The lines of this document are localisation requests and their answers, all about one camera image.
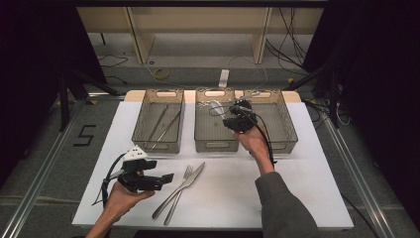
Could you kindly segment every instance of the transparent container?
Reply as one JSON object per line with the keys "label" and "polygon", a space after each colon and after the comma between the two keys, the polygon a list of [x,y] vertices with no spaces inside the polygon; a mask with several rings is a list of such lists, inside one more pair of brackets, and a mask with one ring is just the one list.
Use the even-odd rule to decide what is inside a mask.
{"label": "transparent container", "polygon": [[222,117],[211,105],[215,100],[226,112],[224,116],[232,116],[228,107],[235,99],[232,88],[197,88],[195,92],[195,150],[203,152],[237,152],[239,142],[233,138],[233,132],[225,127]]}
{"label": "transparent container", "polygon": [[[254,90],[245,90],[244,95],[254,93]],[[290,154],[298,139],[290,118],[283,94],[280,90],[260,90],[261,94],[247,100],[251,102],[253,111],[260,115],[265,122],[271,140],[274,154]]]}
{"label": "transparent container", "polygon": [[184,107],[183,90],[147,90],[132,141],[147,153],[178,154]]}

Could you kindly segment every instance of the person's right hand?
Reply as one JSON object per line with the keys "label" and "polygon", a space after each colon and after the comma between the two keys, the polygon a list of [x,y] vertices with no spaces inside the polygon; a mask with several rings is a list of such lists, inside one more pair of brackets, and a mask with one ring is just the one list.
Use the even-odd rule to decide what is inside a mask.
{"label": "person's right hand", "polygon": [[257,127],[253,127],[246,133],[235,132],[234,138],[239,140],[242,146],[256,159],[261,175],[274,172],[274,166],[269,159],[265,140]]}

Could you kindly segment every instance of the utensil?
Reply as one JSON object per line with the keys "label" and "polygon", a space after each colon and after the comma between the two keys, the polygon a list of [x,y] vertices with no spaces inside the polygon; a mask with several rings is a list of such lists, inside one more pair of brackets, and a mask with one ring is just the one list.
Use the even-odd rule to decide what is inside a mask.
{"label": "utensil", "polygon": [[[189,176],[191,176],[191,173],[192,173],[192,166],[187,166],[187,167],[186,167],[186,170],[185,170],[184,177],[183,177],[183,179],[182,179],[182,182],[185,182],[185,181],[186,181],[186,179],[187,179]],[[163,224],[164,224],[165,226],[167,226],[167,225],[169,224],[170,218],[172,218],[173,212],[175,211],[176,205],[178,204],[179,197],[181,196],[181,194],[182,194],[182,190],[181,190],[181,191],[178,193],[178,195],[176,196],[175,201],[173,202],[173,205],[172,205],[172,207],[170,208],[170,211],[169,211],[169,213],[167,214],[166,219],[164,220],[164,223],[163,223]]]}
{"label": "utensil", "polygon": [[[166,128],[164,129],[164,131],[161,133],[161,135],[157,138],[157,142],[160,141],[160,139],[164,136],[164,134],[166,134],[166,132],[170,129],[170,127],[172,126],[172,124],[176,121],[176,119],[178,118],[179,113],[181,112],[181,109],[179,108],[178,112],[176,112],[175,116],[173,117],[173,119],[169,122],[169,124],[167,124]],[[152,146],[152,150],[157,146],[157,144],[154,144]]]}
{"label": "utensil", "polygon": [[222,119],[226,119],[225,110],[219,101],[212,100],[210,101],[210,105],[222,117]]}
{"label": "utensil", "polygon": [[198,177],[198,175],[201,173],[201,171],[203,170],[205,165],[205,162],[203,162],[203,164],[201,164],[201,166],[194,171],[194,173],[191,174],[191,176],[189,176],[185,182],[182,183],[181,186],[179,186],[158,208],[157,210],[154,212],[154,214],[152,215],[153,219],[157,219],[158,216],[161,214],[161,212],[163,211],[163,209],[170,203],[170,201],[180,192],[182,191],[184,188],[189,187],[194,181],[195,179]]}
{"label": "utensil", "polygon": [[158,125],[160,124],[160,121],[163,118],[164,114],[166,113],[166,110],[167,110],[168,107],[169,107],[169,105],[166,104],[165,107],[163,108],[163,110],[161,111],[160,116],[157,119],[157,123],[155,124],[154,128],[151,131],[151,134],[149,135],[148,141],[150,141],[152,139],[152,137],[154,136],[155,131],[157,130]]}

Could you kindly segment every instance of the knife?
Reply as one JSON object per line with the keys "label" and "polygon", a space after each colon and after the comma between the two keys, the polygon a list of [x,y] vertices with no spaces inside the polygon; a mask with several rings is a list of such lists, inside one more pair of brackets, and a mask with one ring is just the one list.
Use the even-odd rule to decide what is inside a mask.
{"label": "knife", "polygon": [[195,170],[191,176],[189,176],[185,182],[182,183],[181,186],[179,186],[158,208],[157,210],[154,212],[154,214],[152,215],[152,218],[154,220],[158,219],[158,216],[161,214],[161,212],[163,211],[163,209],[170,203],[170,201],[184,188],[190,186],[195,179],[198,177],[198,175],[201,173],[201,171],[204,168],[204,164],[205,162],[203,162],[203,164],[201,164],[201,166]]}

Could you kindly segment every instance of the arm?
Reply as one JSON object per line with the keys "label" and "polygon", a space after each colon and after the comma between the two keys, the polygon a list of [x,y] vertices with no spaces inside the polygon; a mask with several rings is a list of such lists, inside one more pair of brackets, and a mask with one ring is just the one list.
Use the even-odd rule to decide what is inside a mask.
{"label": "arm", "polygon": [[154,191],[143,191],[140,193],[130,192],[116,181],[112,187],[111,194],[102,214],[99,216],[86,238],[105,237],[112,225],[119,221],[124,214],[137,204],[137,202],[149,198],[154,194]]}
{"label": "arm", "polygon": [[253,128],[247,133],[235,133],[234,137],[256,159],[262,175],[256,180],[256,186],[262,203],[264,237],[319,237],[312,215],[274,170],[260,131]]}

